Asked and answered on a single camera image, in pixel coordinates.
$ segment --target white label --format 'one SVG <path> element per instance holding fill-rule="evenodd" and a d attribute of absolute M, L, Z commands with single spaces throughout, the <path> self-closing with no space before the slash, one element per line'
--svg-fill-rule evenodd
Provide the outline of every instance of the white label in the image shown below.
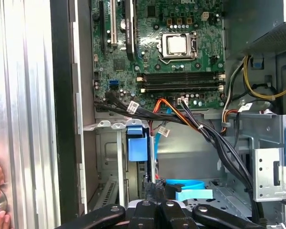
<path fill-rule="evenodd" d="M 248 111 L 248 110 L 250 110 L 251 106 L 252 106 L 252 103 L 246 104 L 246 105 L 242 106 L 241 108 L 239 108 L 238 112 Z"/>
<path fill-rule="evenodd" d="M 130 104 L 128 105 L 127 112 L 134 115 L 134 113 L 137 111 L 138 107 L 139 107 L 138 103 L 131 101 Z"/>
<path fill-rule="evenodd" d="M 170 130 L 166 129 L 164 126 L 160 126 L 158 133 L 163 135 L 164 137 L 167 137 L 168 134 L 170 133 Z"/>

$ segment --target black plastic part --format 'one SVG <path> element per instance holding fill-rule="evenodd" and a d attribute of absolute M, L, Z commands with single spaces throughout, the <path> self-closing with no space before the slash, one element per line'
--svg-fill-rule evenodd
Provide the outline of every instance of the black plastic part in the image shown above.
<path fill-rule="evenodd" d="M 156 207 L 157 205 L 144 200 L 137 204 L 134 216 L 129 222 L 129 229 L 154 229 L 156 222 Z"/>
<path fill-rule="evenodd" d="M 100 28 L 101 28 L 101 49 L 104 52 L 106 44 L 104 1 L 99 1 L 99 10 L 100 10 Z"/>
<path fill-rule="evenodd" d="M 165 200 L 160 205 L 161 228 L 166 229 L 199 229 L 191 217 L 187 217 L 180 205 L 173 201 Z"/>
<path fill-rule="evenodd" d="M 125 209 L 116 204 L 109 204 L 56 229 L 101 229 L 119 223 L 124 219 Z"/>
<path fill-rule="evenodd" d="M 246 221 L 210 205 L 201 204 L 193 208 L 192 217 L 206 227 L 217 229 L 265 229 L 260 225 Z"/>

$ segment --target black cable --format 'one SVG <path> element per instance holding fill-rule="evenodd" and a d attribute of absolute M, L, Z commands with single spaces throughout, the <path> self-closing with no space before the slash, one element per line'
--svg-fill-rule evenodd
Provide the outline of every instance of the black cable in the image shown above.
<path fill-rule="evenodd" d="M 239 131 L 240 131 L 240 114 L 241 112 L 237 112 L 235 119 L 235 127 L 234 127 L 234 149 L 236 148 L 238 139 L 239 139 Z"/>

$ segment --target metal bracket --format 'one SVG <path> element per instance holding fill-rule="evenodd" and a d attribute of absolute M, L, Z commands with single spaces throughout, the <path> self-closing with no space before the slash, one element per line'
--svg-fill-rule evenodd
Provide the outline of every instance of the metal bracket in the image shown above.
<path fill-rule="evenodd" d="M 286 198 L 284 149 L 254 149 L 253 177 L 256 202 L 281 201 Z"/>
<path fill-rule="evenodd" d="M 86 187 L 85 187 L 85 171 L 84 171 L 84 166 L 82 163 L 79 164 L 79 168 L 80 168 L 80 185 L 81 185 L 81 200 L 82 200 L 82 204 L 85 204 L 85 193 L 86 193 Z"/>

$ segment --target black expansion slot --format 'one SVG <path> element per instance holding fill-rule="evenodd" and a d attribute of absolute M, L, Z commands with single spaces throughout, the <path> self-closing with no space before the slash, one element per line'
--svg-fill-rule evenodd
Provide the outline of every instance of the black expansion slot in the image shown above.
<path fill-rule="evenodd" d="M 135 55 L 135 3 L 134 0 L 125 0 L 126 23 L 126 53 L 130 61 L 134 61 Z"/>
<path fill-rule="evenodd" d="M 101 28 L 101 49 L 102 52 L 105 52 L 106 36 L 105 36 L 105 11 L 104 11 L 104 2 L 99 1 L 100 9 L 100 28 Z"/>

